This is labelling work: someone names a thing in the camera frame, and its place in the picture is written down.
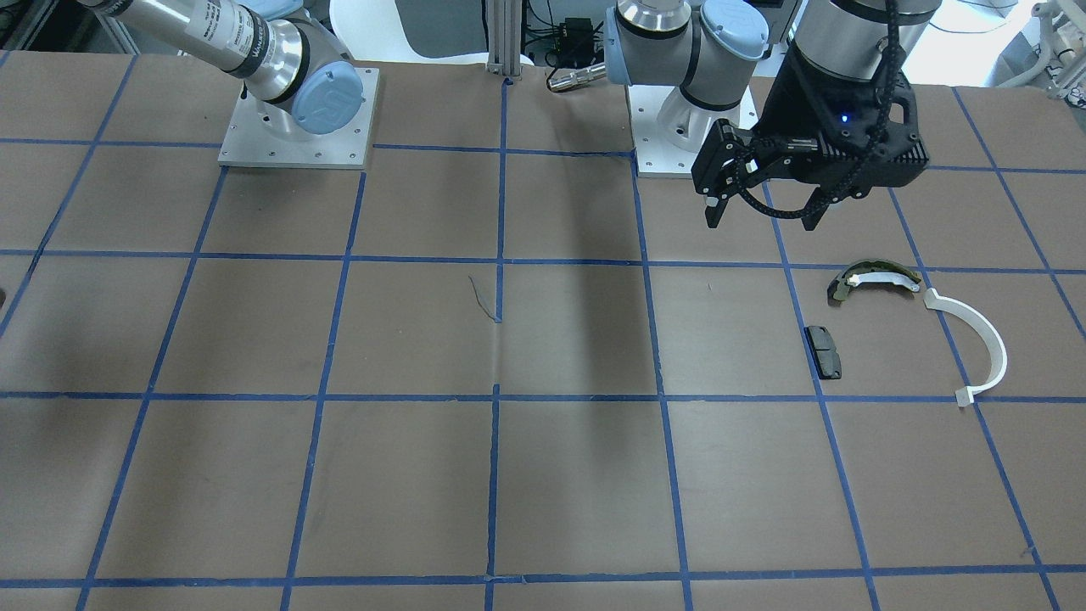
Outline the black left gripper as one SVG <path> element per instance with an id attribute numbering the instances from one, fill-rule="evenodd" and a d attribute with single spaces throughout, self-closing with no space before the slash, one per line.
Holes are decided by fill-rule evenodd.
<path id="1" fill-rule="evenodd" d="M 750 129 L 716 120 L 703 140 L 691 177 L 705 201 L 707 227 L 720 226 L 738 187 L 786 178 L 818 186 L 801 219 L 804 231 L 815 231 L 834 204 L 830 191 L 853 171 L 871 136 L 879 132 L 884 98 L 901 109 L 902 120 L 887 120 L 871 160 L 849 179 L 846 196 L 861 196 L 872 187 L 899 188 L 924 171 L 930 156 L 918 125 L 915 94 L 901 72 L 886 92 L 884 58 L 876 44 L 871 80 L 847 80 L 804 58 L 793 43 L 765 98 L 760 119 Z"/>

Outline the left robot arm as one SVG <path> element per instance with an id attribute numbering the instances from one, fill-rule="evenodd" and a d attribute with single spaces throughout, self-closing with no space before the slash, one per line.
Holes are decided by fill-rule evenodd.
<path id="1" fill-rule="evenodd" d="M 938 1 L 809 1 L 759 120 L 730 120 L 769 42 L 745 1 L 618 1 L 605 17 L 609 81 L 671 87 L 691 180 L 717 227 L 742 198 L 812 231 L 835 202 L 899 188 L 930 155 L 902 65 Z"/>

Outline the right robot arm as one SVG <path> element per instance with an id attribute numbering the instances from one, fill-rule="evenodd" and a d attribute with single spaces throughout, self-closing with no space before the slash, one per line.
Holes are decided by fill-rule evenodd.
<path id="1" fill-rule="evenodd" d="M 302 1 L 85 1 L 244 82 L 304 132 L 325 135 L 357 115 L 364 85 L 348 49 Z"/>

